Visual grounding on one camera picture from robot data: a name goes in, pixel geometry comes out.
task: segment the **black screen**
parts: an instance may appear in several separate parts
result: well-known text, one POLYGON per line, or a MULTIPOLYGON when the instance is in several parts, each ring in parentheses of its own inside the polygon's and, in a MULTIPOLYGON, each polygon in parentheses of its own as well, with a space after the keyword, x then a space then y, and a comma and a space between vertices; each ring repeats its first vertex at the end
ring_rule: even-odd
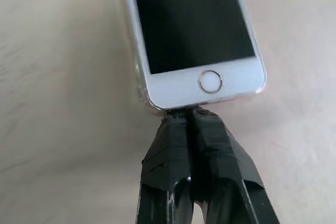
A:
POLYGON ((136 1, 152 74, 255 55, 238 0, 136 1))

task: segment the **iphone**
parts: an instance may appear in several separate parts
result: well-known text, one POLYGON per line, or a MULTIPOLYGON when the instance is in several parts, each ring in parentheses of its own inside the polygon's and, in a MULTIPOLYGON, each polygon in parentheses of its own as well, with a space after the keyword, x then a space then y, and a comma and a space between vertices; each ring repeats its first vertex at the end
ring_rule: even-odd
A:
POLYGON ((266 83, 244 0, 127 0, 136 58, 157 109, 223 101, 266 83))

